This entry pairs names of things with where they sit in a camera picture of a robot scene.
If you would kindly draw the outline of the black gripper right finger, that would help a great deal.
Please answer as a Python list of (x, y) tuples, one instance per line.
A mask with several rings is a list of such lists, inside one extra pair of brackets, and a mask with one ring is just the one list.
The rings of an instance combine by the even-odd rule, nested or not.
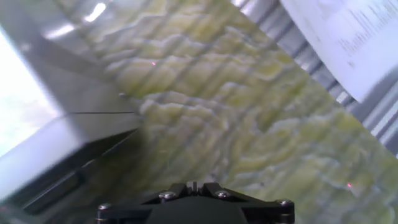
[(295, 204), (288, 199), (263, 201), (216, 182), (194, 182), (194, 194), (233, 205), (243, 218), (240, 223), (295, 223)]

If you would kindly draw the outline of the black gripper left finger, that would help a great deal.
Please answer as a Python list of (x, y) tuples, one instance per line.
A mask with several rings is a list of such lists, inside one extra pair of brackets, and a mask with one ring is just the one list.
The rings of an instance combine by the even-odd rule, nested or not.
[(194, 194), (194, 182), (177, 183), (172, 184), (168, 189), (146, 195), (126, 204), (112, 205), (110, 203), (102, 203), (96, 209), (95, 223), (144, 223), (158, 205), (193, 196)]

